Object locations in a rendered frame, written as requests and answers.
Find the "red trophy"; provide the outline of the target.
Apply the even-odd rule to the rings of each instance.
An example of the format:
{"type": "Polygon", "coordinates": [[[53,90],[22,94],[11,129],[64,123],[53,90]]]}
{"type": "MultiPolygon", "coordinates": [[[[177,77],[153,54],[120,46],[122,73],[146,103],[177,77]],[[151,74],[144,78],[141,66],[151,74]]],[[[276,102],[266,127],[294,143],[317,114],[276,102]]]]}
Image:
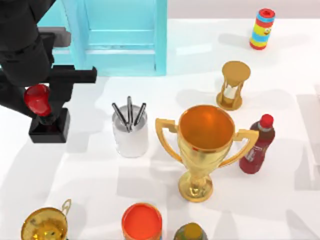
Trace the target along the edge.
{"type": "Polygon", "coordinates": [[[49,103],[50,89],[44,84],[29,87],[24,92],[24,102],[36,114],[31,121],[28,134],[33,143],[67,142],[70,113],[67,108],[61,108],[57,113],[49,103]]]}

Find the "gold hourglass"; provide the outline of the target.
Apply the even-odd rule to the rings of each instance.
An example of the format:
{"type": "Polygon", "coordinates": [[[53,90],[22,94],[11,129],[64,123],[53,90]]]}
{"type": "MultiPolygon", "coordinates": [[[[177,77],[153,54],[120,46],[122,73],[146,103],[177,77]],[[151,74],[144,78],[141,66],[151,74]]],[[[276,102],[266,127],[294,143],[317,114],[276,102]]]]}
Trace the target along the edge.
{"type": "Polygon", "coordinates": [[[235,111],[242,105],[241,90],[250,77],[251,69],[241,61],[228,61],[222,67],[224,81],[216,103],[224,110],[235,111]]]}

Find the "striped colourful bottle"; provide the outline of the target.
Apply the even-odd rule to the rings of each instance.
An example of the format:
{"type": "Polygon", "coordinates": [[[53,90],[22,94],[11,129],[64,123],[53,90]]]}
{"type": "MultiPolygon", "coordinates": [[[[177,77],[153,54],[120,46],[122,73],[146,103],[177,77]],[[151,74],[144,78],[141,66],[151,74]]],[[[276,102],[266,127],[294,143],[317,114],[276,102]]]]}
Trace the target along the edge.
{"type": "Polygon", "coordinates": [[[268,43],[276,13],[270,8],[262,8],[258,11],[253,26],[250,46],[255,50],[263,50],[268,43]]]}

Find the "large gold trophy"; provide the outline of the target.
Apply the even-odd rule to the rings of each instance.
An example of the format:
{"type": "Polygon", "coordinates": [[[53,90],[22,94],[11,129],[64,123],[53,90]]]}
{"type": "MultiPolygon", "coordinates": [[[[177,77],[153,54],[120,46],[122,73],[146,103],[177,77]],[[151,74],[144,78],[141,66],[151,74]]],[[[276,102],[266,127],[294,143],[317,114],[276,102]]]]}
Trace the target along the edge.
{"type": "Polygon", "coordinates": [[[186,168],[179,179],[181,196],[194,203],[213,192],[210,173],[244,157],[259,138],[257,130],[235,130],[228,113],[213,105],[196,105],[174,120],[155,120],[157,137],[166,152],[186,168]]]}

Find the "pale grey rounded box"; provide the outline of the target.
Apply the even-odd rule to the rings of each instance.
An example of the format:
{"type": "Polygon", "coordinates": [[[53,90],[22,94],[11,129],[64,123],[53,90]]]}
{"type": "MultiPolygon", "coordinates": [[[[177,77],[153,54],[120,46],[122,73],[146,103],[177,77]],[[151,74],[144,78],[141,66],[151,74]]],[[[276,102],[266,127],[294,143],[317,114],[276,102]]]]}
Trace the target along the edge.
{"type": "Polygon", "coordinates": [[[40,33],[53,33],[55,35],[54,47],[65,48],[71,44],[71,33],[65,27],[39,27],[40,33]]]}

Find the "dark red bottle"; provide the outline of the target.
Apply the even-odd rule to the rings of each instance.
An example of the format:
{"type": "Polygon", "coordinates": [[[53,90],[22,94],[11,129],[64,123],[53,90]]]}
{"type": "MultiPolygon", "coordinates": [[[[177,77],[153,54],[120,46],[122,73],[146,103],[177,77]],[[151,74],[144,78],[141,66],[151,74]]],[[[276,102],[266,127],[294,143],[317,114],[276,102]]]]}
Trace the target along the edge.
{"type": "Polygon", "coordinates": [[[239,167],[244,173],[257,173],[264,160],[268,147],[275,138],[274,118],[264,114],[259,121],[251,125],[250,130],[258,131],[259,136],[253,148],[239,160],[239,167]]]}

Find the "white pen cup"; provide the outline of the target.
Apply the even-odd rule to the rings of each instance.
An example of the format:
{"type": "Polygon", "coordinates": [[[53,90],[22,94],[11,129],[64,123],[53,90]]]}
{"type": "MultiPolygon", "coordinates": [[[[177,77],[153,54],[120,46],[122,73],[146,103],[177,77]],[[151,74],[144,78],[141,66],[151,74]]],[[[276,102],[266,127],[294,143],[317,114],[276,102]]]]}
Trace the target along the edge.
{"type": "Polygon", "coordinates": [[[131,131],[128,132],[116,112],[112,115],[113,134],[118,153],[126,158],[138,158],[145,154],[148,149],[148,115],[146,111],[141,115],[137,125],[135,120],[140,112],[140,107],[132,106],[133,124],[131,131]]]}

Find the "green bottle with yellow cap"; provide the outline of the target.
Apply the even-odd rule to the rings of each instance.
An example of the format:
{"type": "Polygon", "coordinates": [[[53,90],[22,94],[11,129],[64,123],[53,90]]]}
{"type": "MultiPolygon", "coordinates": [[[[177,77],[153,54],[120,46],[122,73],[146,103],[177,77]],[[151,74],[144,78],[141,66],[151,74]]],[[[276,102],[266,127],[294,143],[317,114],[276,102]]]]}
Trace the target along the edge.
{"type": "Polygon", "coordinates": [[[175,233],[173,240],[209,240],[205,231],[195,222],[181,226],[175,233]]]}

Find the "black pen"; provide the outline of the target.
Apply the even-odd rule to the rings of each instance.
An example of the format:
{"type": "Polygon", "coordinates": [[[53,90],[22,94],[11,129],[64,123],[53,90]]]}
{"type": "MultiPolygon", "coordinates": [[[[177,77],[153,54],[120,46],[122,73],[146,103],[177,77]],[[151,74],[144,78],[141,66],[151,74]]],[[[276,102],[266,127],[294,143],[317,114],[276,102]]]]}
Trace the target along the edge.
{"type": "Polygon", "coordinates": [[[143,114],[145,112],[146,106],[147,106],[147,104],[145,102],[143,102],[142,105],[140,106],[138,114],[137,114],[137,116],[134,120],[134,123],[133,123],[134,126],[137,126],[140,123],[140,121],[143,117],[143,114]]]}
{"type": "Polygon", "coordinates": [[[122,112],[120,111],[120,109],[118,108],[118,106],[116,105],[116,103],[113,102],[111,105],[112,105],[112,107],[113,107],[113,109],[114,109],[114,112],[115,112],[115,114],[117,115],[118,119],[119,119],[120,122],[125,126],[126,131],[127,131],[128,133],[130,133],[131,130],[130,130],[129,124],[127,123],[124,115],[122,114],[122,112]]]}
{"type": "Polygon", "coordinates": [[[133,104],[131,96],[127,97],[127,130],[132,131],[133,125],[133,104]]]}

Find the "small gold trophy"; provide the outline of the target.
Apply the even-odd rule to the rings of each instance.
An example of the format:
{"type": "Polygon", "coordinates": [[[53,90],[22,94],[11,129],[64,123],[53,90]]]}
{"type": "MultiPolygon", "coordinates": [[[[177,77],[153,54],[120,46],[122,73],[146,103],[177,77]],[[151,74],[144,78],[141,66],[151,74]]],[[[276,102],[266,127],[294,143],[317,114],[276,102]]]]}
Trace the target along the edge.
{"type": "Polygon", "coordinates": [[[44,207],[32,212],[24,221],[21,240],[68,240],[67,214],[72,200],[67,199],[61,209],[44,207]]]}

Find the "light blue rack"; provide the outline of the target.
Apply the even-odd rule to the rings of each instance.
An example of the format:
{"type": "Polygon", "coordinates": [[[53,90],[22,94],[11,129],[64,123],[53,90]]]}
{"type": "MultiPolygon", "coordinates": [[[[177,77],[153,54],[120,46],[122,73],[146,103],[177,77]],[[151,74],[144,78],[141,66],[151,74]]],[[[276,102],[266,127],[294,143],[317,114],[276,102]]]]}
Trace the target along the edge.
{"type": "Polygon", "coordinates": [[[99,76],[167,72],[167,0],[56,0],[38,26],[71,35],[53,49],[56,65],[99,76]]]}

